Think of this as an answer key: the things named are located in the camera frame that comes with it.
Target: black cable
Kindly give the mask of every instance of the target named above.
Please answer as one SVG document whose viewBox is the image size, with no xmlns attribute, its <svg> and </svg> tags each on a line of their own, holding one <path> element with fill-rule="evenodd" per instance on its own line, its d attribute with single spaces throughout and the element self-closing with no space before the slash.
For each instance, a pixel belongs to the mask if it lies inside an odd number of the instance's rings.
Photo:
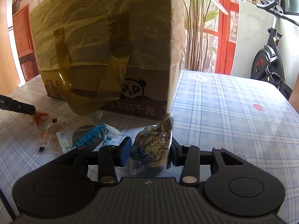
<svg viewBox="0 0 299 224">
<path fill-rule="evenodd" d="M 13 220 L 16 219 L 16 215 L 15 215 L 13 209 L 11 208 L 9 202 L 7 201 L 7 199 L 4 195 L 4 193 L 2 192 L 1 188 L 0 188 L 0 198 L 3 202 L 3 204 L 4 204 L 4 207 L 7 209 L 7 212 L 9 213 L 11 219 L 13 219 Z"/>
</svg>

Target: table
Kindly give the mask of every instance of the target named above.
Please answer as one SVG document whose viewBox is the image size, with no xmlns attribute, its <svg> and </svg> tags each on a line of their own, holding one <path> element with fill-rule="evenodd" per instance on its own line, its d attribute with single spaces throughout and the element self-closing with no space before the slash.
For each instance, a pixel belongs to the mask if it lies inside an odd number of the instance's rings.
<svg viewBox="0 0 299 224">
<path fill-rule="evenodd" d="M 33 78 L 10 97 L 30 103 L 52 117 L 74 120 L 78 115 L 62 101 L 47 97 L 42 79 Z M 228 75 L 182 71 L 174 101 L 173 136 L 180 144 L 192 144 L 201 150 L 224 147 L 228 151 L 277 177 L 286 188 L 279 216 L 288 223 L 299 221 L 299 116 L 271 84 Z M 102 121 L 120 130 L 123 136 L 135 136 L 144 127 L 159 121 L 104 112 Z M 56 158 L 45 150 L 36 152 L 41 130 L 28 122 L 28 116 L 0 111 L 0 188 L 17 213 L 11 191 L 17 179 Z M 129 165 L 116 167 L 118 179 L 130 177 Z M 175 177 L 182 167 L 155 167 L 134 177 Z M 97 167 L 88 177 L 97 178 Z M 201 181 L 210 176 L 209 166 L 201 166 Z M 0 223 L 10 217 L 0 203 Z"/>
</svg>

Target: panda ear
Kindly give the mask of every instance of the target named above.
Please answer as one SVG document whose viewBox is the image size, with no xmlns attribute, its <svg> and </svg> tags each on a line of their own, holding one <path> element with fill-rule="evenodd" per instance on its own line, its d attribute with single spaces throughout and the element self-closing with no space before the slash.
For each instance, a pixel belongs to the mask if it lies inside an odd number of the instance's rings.
<svg viewBox="0 0 299 224">
<path fill-rule="evenodd" d="M 146 87 L 146 85 L 147 85 L 147 83 L 143 79 L 138 80 L 138 83 L 142 87 Z"/>
</svg>

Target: cardboard box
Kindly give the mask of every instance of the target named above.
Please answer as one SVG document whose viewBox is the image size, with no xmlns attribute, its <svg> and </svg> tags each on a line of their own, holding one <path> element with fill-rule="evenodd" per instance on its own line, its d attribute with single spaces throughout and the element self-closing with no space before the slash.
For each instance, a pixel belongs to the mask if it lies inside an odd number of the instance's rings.
<svg viewBox="0 0 299 224">
<path fill-rule="evenodd" d="M 183 14 L 183 0 L 44 0 L 30 21 L 48 96 L 81 115 L 102 107 L 162 118 L 180 71 Z"/>
</svg>

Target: silver foil packet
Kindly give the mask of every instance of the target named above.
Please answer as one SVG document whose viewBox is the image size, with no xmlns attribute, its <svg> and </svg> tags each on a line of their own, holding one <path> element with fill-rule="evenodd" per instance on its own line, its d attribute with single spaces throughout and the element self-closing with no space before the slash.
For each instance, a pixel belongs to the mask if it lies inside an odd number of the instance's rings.
<svg viewBox="0 0 299 224">
<path fill-rule="evenodd" d="M 173 115 L 166 114 L 159 125 L 147 126 L 135 138 L 130 153 L 130 174 L 169 164 Z"/>
</svg>

